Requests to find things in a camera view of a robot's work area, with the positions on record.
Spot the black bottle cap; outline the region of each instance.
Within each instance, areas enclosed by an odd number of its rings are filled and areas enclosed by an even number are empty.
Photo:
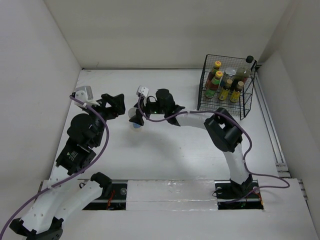
[[[247,56],[246,60],[245,60],[248,64],[252,63],[254,61],[254,57],[253,56]]]

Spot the bottle label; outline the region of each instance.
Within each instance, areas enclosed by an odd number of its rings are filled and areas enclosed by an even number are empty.
[[[220,93],[219,100],[224,101],[228,97],[229,90],[223,89]]]
[[[216,93],[216,90],[207,89],[207,90],[205,91],[205,94],[204,94],[204,95],[205,95],[208,99],[212,99],[212,98],[214,97],[215,93]]]
[[[230,101],[233,102],[233,103],[236,103],[236,102],[238,102],[239,97],[240,97],[240,92],[239,91],[234,91],[230,96]]]

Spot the robotic arm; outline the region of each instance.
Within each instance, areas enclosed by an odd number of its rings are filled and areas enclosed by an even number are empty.
[[[243,162],[242,132],[234,124],[217,114],[208,117],[204,114],[189,114],[188,111],[181,112],[185,107],[176,105],[173,96],[167,89],[159,89],[155,94],[155,101],[151,101],[151,97],[148,96],[149,90],[146,87],[140,86],[136,94],[141,100],[134,106],[135,112],[133,116],[130,116],[130,122],[143,126],[143,114],[148,118],[151,114],[164,114],[165,118],[175,115],[175,117],[167,119],[168,123],[178,127],[189,126],[206,130],[213,144],[223,152],[228,164],[230,186],[227,191],[231,191],[233,196],[241,198],[252,190],[253,178],[247,172]],[[233,119],[228,111],[222,107],[217,112]]]
[[[89,86],[77,88],[72,96],[98,112],[102,118],[112,120],[126,111],[124,95],[101,95],[98,101],[93,100]],[[96,153],[93,148],[99,147],[102,141],[104,124],[85,106],[77,104],[86,113],[76,115],[67,134],[69,139],[55,161],[47,186],[49,190],[40,195],[31,209],[22,217],[14,219],[10,228],[27,240],[58,240],[63,232],[63,225],[74,212],[81,211],[86,205],[100,196],[108,196],[112,180],[98,172],[90,181],[70,199],[65,200],[77,177],[59,184],[66,178],[78,174],[86,168]]]

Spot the wire basket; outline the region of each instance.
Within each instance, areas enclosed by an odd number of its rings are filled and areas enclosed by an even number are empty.
[[[219,55],[211,55],[208,54],[205,57],[200,85],[199,85],[199,94],[198,94],[198,104],[197,110],[217,110],[220,107],[225,108],[232,116],[240,117],[240,119],[244,119],[251,110],[252,103],[252,95],[254,91],[254,81],[256,76],[256,65],[257,61],[253,60],[251,63],[251,74],[248,79],[245,81],[243,86],[243,90],[240,93],[239,101],[236,103],[232,103],[229,101],[232,91],[229,92],[228,98],[225,101],[220,101],[218,99],[221,91],[221,87],[216,91],[213,98],[209,99],[205,97],[205,84],[208,78],[208,75],[212,68],[214,67],[215,61],[220,61],[221,67],[219,71],[224,72],[226,68],[234,68],[238,69],[244,63],[246,63],[245,58],[237,58],[237,57],[229,57],[229,56],[219,56]]]

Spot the bottle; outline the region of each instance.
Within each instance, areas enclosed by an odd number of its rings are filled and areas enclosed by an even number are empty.
[[[221,92],[220,92],[220,95],[219,95],[219,100],[224,101],[224,100],[227,99],[229,91],[230,91],[231,84],[232,84],[232,79],[227,79],[225,81],[225,85],[221,89]]]
[[[209,83],[211,83],[212,79],[216,75],[216,72],[219,71],[220,67],[221,67],[221,62],[215,61],[214,66],[213,66],[211,72],[209,72],[208,78],[206,79],[206,82],[205,82],[206,89],[208,88]]]
[[[222,71],[217,71],[215,73],[214,78],[212,79],[212,81],[209,83],[204,95],[208,98],[208,99],[212,99],[216,93],[216,91],[219,88],[219,83],[221,80],[221,77],[223,76],[223,72]]]
[[[236,72],[237,70],[235,70],[233,67],[227,67],[220,82],[220,87],[223,87],[228,79],[231,79],[232,81],[234,79],[234,76],[236,75]]]
[[[236,70],[233,83],[230,89],[231,91],[235,89],[239,81],[243,82],[244,84],[246,83],[248,77],[250,77],[250,74],[251,74],[251,66],[252,66],[251,63],[253,62],[253,60],[254,60],[253,56],[247,56],[245,63]]]
[[[244,87],[244,82],[243,81],[238,81],[237,85],[235,86],[235,89],[233,93],[230,96],[230,102],[236,103],[239,100],[240,93],[242,91],[242,88]]]

